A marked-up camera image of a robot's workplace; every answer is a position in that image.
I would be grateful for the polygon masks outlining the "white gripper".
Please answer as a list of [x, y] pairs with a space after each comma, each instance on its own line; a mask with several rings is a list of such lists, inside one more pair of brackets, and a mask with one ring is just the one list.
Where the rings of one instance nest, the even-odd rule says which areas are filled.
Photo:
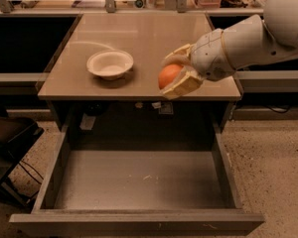
[[205, 79], [219, 81], [235, 73], [224, 45], [224, 31], [215, 29], [201, 36], [192, 46], [186, 44], [166, 55], [161, 65], [183, 66], [176, 78], [160, 93], [167, 99], [176, 99], [197, 90]]

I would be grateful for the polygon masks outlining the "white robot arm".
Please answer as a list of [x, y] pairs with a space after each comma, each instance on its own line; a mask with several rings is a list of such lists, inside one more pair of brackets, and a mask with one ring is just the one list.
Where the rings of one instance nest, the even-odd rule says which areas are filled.
[[250, 65], [298, 59], [298, 0], [266, 0], [263, 15], [215, 29], [162, 61], [161, 94], [179, 98]]

